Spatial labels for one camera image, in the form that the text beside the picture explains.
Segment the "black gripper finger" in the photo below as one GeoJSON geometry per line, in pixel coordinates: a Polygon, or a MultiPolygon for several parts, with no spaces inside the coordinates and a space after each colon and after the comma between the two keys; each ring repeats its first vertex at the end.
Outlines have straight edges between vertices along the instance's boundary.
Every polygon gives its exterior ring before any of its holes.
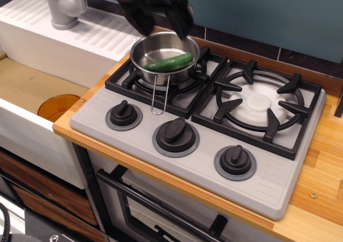
{"type": "Polygon", "coordinates": [[[168,9],[165,15],[177,36],[185,39],[194,25],[193,8],[168,9]]]}
{"type": "Polygon", "coordinates": [[[150,0],[117,0],[127,21],[142,35],[149,36],[155,19],[147,10],[150,0]]]}

